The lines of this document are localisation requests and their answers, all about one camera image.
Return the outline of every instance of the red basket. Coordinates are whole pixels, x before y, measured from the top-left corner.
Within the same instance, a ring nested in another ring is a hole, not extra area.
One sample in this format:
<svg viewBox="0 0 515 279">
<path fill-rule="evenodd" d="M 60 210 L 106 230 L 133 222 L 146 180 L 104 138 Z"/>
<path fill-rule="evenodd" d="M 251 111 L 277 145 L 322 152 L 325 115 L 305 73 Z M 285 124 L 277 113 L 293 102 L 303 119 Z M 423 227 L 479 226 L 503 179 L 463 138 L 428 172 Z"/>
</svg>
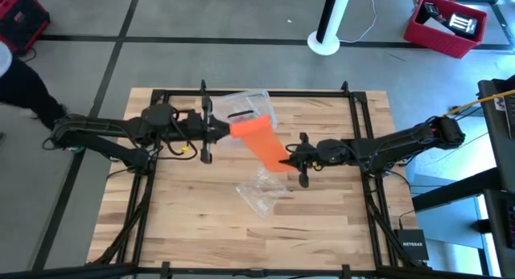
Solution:
<svg viewBox="0 0 515 279">
<path fill-rule="evenodd" d="M 463 14 L 477 19 L 476 35 L 473 39 L 465 39 L 442 31 L 426 27 L 415 20 L 424 2 L 432 2 L 439 13 L 449 19 L 453 13 Z M 463 58 L 472 48 L 481 45 L 486 29 L 487 14 L 481 10 L 471 9 L 448 0 L 420 0 L 417 10 L 411 16 L 404 39 L 420 46 L 442 52 L 455 58 Z"/>
</svg>

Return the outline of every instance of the white cable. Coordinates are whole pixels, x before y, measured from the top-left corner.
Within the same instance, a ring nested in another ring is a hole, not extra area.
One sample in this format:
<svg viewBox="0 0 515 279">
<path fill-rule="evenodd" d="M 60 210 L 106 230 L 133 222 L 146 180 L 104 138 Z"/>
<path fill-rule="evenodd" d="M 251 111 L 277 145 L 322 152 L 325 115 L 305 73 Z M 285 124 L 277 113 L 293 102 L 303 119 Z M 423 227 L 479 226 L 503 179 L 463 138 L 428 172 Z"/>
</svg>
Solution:
<svg viewBox="0 0 515 279">
<path fill-rule="evenodd" d="M 347 40 L 340 40 L 340 42 L 344 42 L 344 43 L 355 43 L 355 42 L 360 42 L 361 39 L 363 39 L 363 37 L 365 37 L 365 35 L 367 35 L 367 33 L 372 30 L 373 26 L 376 24 L 376 20 L 377 20 L 377 12 L 376 12 L 376 3 L 373 1 L 373 0 L 370 0 L 372 2 L 372 10 L 373 10 L 373 21 L 372 21 L 372 25 L 370 25 L 370 27 L 367 29 L 367 31 L 365 31 L 365 33 L 363 33 L 361 35 L 361 37 L 355 41 L 347 41 Z"/>
</svg>

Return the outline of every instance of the black table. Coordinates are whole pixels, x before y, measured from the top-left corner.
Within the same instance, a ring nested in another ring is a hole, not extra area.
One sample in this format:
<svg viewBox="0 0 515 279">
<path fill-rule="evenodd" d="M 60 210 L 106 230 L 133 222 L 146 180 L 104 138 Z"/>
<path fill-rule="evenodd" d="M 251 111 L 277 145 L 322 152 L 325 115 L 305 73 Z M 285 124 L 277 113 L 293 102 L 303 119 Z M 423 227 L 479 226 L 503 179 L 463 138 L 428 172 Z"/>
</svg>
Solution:
<svg viewBox="0 0 515 279">
<path fill-rule="evenodd" d="M 480 97 L 497 94 L 492 81 L 479 82 Z M 496 247 L 503 277 L 515 277 L 515 250 L 508 248 L 505 234 L 506 212 L 502 200 L 515 199 L 515 141 L 509 137 L 505 113 L 496 110 L 494 102 L 481 104 L 496 167 L 462 179 L 445 187 L 413 198 L 415 211 L 440 207 L 459 199 L 484 194 L 488 208 L 488 222 Z"/>
</svg>

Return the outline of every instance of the red box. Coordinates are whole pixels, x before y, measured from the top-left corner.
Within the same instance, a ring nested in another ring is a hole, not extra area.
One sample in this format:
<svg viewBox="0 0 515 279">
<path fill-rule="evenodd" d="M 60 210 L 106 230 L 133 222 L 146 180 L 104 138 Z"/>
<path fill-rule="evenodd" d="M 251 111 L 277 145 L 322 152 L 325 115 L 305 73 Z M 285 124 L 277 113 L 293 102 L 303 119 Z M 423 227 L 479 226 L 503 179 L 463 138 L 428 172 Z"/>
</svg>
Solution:
<svg viewBox="0 0 515 279">
<path fill-rule="evenodd" d="M 465 39 L 457 35 L 450 35 L 442 31 L 426 27 L 415 20 L 424 2 L 432 2 L 438 8 L 439 13 L 449 19 L 453 13 L 463 14 L 477 19 L 476 35 L 474 39 Z M 404 34 L 404 39 L 420 46 L 451 55 L 455 58 L 463 58 L 475 46 L 481 45 L 486 29 L 487 14 L 481 10 L 471 9 L 456 2 L 448 0 L 420 0 L 417 10 L 411 16 L 410 22 Z"/>
<path fill-rule="evenodd" d="M 0 0 L 0 40 L 14 53 L 27 52 L 49 22 L 37 0 Z"/>
</svg>

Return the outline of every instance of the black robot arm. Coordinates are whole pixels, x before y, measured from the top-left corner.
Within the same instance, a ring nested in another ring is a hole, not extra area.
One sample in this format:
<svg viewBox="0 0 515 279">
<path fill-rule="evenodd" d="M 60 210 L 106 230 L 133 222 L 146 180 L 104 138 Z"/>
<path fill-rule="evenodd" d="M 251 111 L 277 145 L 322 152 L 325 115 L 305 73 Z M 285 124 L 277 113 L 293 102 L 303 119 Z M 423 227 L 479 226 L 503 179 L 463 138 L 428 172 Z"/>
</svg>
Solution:
<svg viewBox="0 0 515 279">
<path fill-rule="evenodd" d="M 177 110 L 169 104 L 159 104 L 144 109 L 140 117 L 126 121 L 72 114 L 57 121 L 49 140 L 56 148 L 83 146 L 108 158 L 120 159 L 127 167 L 142 173 L 148 170 L 149 161 L 156 158 L 146 148 L 154 145 L 157 139 L 168 146 L 171 142 L 191 144 L 191 141 L 202 141 L 200 159 L 211 163 L 209 145 L 230 134 L 230 128 L 229 124 L 212 115 L 212 102 L 208 96 L 202 98 L 202 109 L 203 116 L 194 109 Z M 181 113 L 186 114 L 186 118 L 178 121 Z M 103 137 L 128 138 L 134 148 L 128 149 Z"/>
<path fill-rule="evenodd" d="M 403 159 L 410 159 L 433 147 L 454 149 L 461 146 L 465 134 L 458 122 L 449 117 L 432 117 L 410 129 L 374 139 L 327 139 L 316 147 L 309 144 L 305 133 L 301 143 L 286 146 L 291 152 L 289 159 L 281 163 L 300 171 L 299 183 L 309 186 L 307 169 L 320 171 L 326 166 L 359 166 L 367 175 L 382 176 Z"/>
</svg>

